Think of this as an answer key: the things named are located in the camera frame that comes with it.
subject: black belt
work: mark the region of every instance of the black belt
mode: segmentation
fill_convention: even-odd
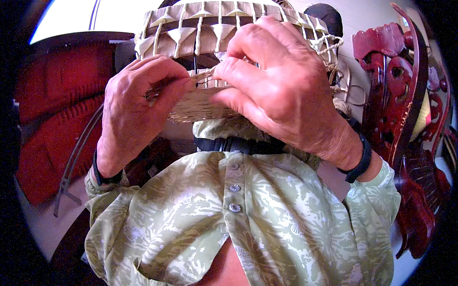
[[[240,151],[247,155],[283,154],[285,143],[274,137],[271,138],[271,143],[265,141],[256,142],[254,139],[246,140],[234,136],[229,136],[226,139],[217,138],[215,140],[194,137],[194,142],[201,151]]]

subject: red cushion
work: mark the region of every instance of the red cushion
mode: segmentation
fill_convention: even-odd
[[[21,68],[15,93],[21,123],[104,92],[114,48],[108,41],[62,47]]]
[[[16,177],[32,205],[40,204],[57,193],[73,148],[103,100],[104,95],[100,94],[55,114],[22,147]],[[88,172],[101,134],[100,120],[81,151],[72,178]]]

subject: hand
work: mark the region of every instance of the hand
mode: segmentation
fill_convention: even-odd
[[[358,165],[359,136],[334,108],[322,60],[291,23],[265,16],[243,26],[229,42],[226,56],[213,77],[234,88],[214,95],[214,102],[343,170]],[[245,56],[260,69],[242,60]]]
[[[152,107],[143,97],[163,79],[176,79],[159,94]],[[97,167],[104,178],[122,170],[162,130],[169,112],[193,88],[188,72],[170,58],[157,55],[135,60],[111,78],[105,88],[102,136],[97,144]]]

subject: red carved wooden sculpture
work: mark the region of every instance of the red carved wooden sculpture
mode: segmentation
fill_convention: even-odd
[[[353,36],[354,56],[371,78],[362,129],[372,148],[394,169],[396,188],[402,196],[397,221],[403,243],[397,258],[407,249],[420,258],[450,191],[444,173],[434,163],[450,93],[443,104],[429,91],[432,121],[411,141],[428,81],[428,55],[417,26],[399,6],[391,5],[407,20],[410,31],[403,34],[401,27],[391,22]],[[428,86],[435,91],[440,86],[446,92],[447,80],[441,83],[430,76]],[[430,150],[425,150],[426,141],[432,142]]]

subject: black wristband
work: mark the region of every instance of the black wristband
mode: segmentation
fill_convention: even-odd
[[[344,173],[347,175],[345,181],[349,183],[354,183],[356,178],[364,174],[364,172],[367,171],[367,168],[369,168],[369,165],[371,163],[371,158],[372,158],[372,148],[371,145],[369,144],[369,141],[361,134],[358,134],[360,136],[361,142],[363,143],[363,155],[361,156],[361,161],[360,163],[353,169],[344,171],[342,169],[337,168],[341,173]]]
[[[104,183],[119,183],[122,179],[122,170],[111,178],[104,178],[102,174],[100,174],[97,168],[97,148],[95,148],[94,158],[92,159],[92,168],[94,169],[94,175],[97,180],[97,185],[99,186]]]

